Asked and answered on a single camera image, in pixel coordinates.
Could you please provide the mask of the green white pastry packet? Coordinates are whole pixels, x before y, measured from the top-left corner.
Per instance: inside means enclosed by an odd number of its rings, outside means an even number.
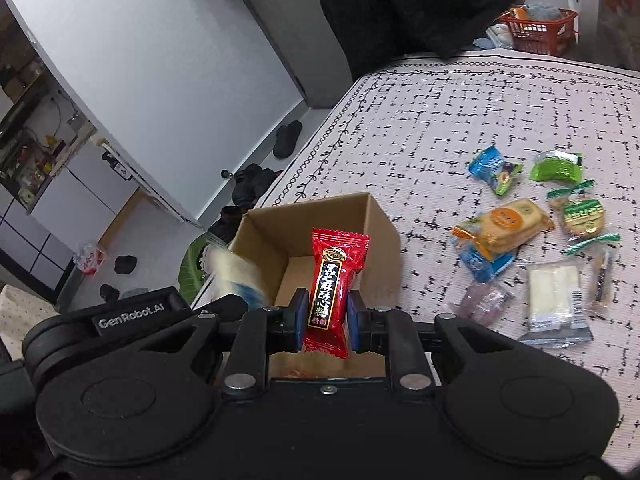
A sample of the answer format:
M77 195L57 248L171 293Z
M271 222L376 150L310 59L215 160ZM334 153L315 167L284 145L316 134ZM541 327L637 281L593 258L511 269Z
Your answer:
M608 214L596 194L593 179L575 183L569 188L556 188L546 195L547 202L556 213L567 240L561 250L564 256L574 256L599 244L616 244L620 233L608 224Z

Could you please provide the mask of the orange cracker packet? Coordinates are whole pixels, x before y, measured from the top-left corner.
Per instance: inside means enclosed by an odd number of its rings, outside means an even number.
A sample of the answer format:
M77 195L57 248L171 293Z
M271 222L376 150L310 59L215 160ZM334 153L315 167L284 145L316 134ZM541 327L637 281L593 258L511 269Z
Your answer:
M520 198L453 226L457 240L470 243L487 260L513 252L555 224L535 202Z

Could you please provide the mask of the green leaf cartoon rug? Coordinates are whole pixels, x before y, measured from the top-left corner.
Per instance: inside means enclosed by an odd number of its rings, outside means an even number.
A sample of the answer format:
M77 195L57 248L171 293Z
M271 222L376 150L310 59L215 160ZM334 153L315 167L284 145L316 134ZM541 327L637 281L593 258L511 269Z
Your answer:
M192 304L210 274L214 272L216 252L226 245L206 232L197 237L184 254L178 272L178 289L188 304Z

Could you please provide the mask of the pile of black shoes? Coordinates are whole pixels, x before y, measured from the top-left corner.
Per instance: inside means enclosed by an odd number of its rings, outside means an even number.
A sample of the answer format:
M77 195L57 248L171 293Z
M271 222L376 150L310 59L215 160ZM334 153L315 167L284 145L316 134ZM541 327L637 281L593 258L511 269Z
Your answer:
M255 207L257 201L280 176L280 171L250 164L233 176L232 204L221 209L219 218L208 228L218 240L229 244L240 227L244 214Z

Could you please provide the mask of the long cream biscuit pack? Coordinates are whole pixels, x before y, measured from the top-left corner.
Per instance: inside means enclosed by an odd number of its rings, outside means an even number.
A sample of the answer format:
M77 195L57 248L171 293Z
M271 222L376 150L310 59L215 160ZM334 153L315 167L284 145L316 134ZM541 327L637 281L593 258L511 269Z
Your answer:
M194 300L194 307L204 307L227 295L240 297L250 310L267 305L267 295L258 266L229 249L210 246L206 252L205 271L208 278Z

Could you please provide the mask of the light green snack packet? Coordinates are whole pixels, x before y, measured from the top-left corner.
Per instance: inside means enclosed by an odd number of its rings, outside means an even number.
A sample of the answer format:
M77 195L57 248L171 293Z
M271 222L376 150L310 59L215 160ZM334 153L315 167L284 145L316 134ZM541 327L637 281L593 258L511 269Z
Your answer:
M534 157L529 179L579 183L582 180L582 154L561 150L539 153Z

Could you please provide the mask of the white kitchen cabinet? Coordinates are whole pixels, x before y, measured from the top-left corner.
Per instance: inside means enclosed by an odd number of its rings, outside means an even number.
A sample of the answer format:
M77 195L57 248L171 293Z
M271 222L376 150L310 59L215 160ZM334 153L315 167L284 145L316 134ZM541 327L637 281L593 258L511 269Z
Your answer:
M134 178L91 141L32 206L2 188L1 265L37 295L57 300L76 250L98 242L137 189Z

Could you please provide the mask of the white desk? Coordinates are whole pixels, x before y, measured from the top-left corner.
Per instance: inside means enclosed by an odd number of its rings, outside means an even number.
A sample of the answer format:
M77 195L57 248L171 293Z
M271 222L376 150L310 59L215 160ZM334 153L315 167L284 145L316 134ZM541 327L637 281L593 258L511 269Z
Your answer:
M578 0L580 53L586 61L639 70L639 0Z

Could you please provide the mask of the brown cardboard box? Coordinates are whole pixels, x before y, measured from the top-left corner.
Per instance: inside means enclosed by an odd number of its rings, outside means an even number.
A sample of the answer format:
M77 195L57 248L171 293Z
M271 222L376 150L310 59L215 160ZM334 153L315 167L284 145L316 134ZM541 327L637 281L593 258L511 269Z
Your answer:
M254 263L270 306L286 308L299 287L314 277L311 230L325 228L370 236L366 265L352 283L368 308L395 307L401 278L400 238L369 193L252 209L231 244L235 255ZM280 352L268 358L271 378L382 377L385 361L376 353L350 352L346 360L315 352Z

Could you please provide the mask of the white clear wrapped cake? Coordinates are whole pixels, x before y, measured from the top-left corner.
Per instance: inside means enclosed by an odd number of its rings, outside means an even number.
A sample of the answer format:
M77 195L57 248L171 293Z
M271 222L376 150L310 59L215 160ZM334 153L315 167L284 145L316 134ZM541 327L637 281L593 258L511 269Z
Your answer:
M566 348L593 341L585 315L582 274L574 259L526 266L527 330L523 344Z

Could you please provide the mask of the white patterned bed cloth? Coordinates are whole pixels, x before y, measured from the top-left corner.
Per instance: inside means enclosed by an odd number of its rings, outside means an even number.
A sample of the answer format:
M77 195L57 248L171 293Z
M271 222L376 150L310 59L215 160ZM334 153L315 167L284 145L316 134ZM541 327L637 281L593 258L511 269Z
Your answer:
M472 280L449 235L500 205L470 175L495 145L532 166L542 152L582 154L608 224L620 233L612 304L593 341L564 360L601 376L620 401L606 459L639 461L639 76L630 70L506 51L451 63L408 58L365 76L344 95L255 209L369 193L400 238L396 306L429 321Z

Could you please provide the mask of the pink tissue pack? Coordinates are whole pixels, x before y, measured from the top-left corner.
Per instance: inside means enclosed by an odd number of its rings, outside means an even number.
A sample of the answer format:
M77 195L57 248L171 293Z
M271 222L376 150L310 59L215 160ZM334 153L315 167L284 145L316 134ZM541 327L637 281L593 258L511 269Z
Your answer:
M76 268L85 275L96 274L106 258L105 250L96 243L81 245L74 255Z

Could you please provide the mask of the blue snack packet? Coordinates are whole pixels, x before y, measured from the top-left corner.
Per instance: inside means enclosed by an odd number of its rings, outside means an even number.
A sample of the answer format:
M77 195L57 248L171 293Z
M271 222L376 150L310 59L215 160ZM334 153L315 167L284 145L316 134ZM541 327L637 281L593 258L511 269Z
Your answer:
M474 281L477 283L493 281L515 261L513 252L506 252L489 260L471 243L457 244L456 251L460 261L471 272Z

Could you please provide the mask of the black clothes on chair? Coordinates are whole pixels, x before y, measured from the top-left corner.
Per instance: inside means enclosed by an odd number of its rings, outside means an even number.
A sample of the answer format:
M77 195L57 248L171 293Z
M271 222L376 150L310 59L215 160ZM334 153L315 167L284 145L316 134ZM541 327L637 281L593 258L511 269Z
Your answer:
M518 0L319 0L358 79L394 58L448 60L480 38Z

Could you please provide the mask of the red candy bar wrapper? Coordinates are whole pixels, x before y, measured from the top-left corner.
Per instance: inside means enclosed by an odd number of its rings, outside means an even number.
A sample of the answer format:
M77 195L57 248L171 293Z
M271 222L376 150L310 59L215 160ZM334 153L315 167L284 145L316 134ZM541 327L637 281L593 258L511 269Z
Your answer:
M314 228L311 249L314 280L305 323L305 351L348 357L344 330L346 297L366 263L370 236L362 233Z

